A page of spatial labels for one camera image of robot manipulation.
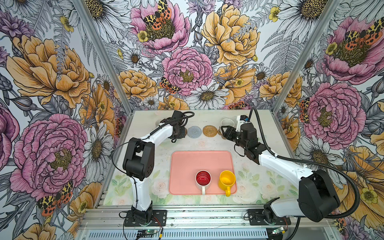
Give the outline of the grey woven round coaster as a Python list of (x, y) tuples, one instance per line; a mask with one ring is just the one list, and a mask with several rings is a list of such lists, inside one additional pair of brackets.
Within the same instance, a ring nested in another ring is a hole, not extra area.
[(202, 129), (198, 126), (192, 126), (188, 128), (187, 135), (192, 139), (197, 139), (202, 135)]

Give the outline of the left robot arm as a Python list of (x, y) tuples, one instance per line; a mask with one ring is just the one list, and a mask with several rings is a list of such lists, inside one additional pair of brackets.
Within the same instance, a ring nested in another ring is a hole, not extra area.
[(190, 111), (174, 111), (171, 117), (161, 120), (147, 135), (128, 141), (123, 170), (134, 189), (134, 203), (126, 217), (129, 224), (149, 225), (156, 218), (148, 182), (155, 167), (155, 149), (167, 139), (174, 143), (184, 138), (188, 119), (194, 115), (195, 113)]

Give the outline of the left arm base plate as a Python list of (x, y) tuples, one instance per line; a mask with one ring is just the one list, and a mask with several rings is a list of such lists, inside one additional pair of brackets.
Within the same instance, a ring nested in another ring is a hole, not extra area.
[(165, 227), (167, 214), (166, 210), (130, 210), (124, 217), (124, 227)]

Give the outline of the brown paw shaped coaster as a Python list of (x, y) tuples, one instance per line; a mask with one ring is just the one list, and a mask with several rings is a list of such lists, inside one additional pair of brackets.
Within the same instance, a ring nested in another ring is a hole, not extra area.
[(224, 138), (223, 137), (223, 134), (222, 134), (222, 132), (221, 132), (221, 130), (220, 129), (218, 129), (218, 135), (223, 139), (223, 140), (225, 140), (226, 138)]

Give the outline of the tan rattan round coaster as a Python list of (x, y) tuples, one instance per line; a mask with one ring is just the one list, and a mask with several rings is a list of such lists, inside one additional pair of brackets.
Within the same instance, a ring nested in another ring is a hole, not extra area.
[(218, 134), (218, 129), (215, 126), (207, 125), (203, 127), (203, 134), (206, 137), (213, 138)]

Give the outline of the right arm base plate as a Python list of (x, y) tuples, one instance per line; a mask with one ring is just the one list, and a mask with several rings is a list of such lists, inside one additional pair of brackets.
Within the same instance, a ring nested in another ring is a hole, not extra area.
[(251, 226), (289, 226), (290, 218), (277, 217), (274, 213), (265, 209), (248, 209), (243, 219)]

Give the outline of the white speckled mug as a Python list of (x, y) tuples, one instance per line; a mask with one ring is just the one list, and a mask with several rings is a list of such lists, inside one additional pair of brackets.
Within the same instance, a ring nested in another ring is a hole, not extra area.
[(230, 118), (224, 118), (221, 120), (221, 126), (230, 126), (236, 128), (236, 123)]

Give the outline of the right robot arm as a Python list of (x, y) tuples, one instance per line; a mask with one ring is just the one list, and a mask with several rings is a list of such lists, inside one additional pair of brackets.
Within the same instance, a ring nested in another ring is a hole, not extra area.
[(245, 157), (274, 171), (298, 189), (298, 197), (295, 199), (276, 197), (264, 205), (264, 219), (268, 223), (289, 216), (306, 217), (319, 222), (340, 206), (340, 199), (327, 172), (314, 171), (271, 154), (259, 142), (253, 124), (241, 124), (239, 131), (231, 126), (222, 126), (221, 132), (224, 138), (244, 150)]

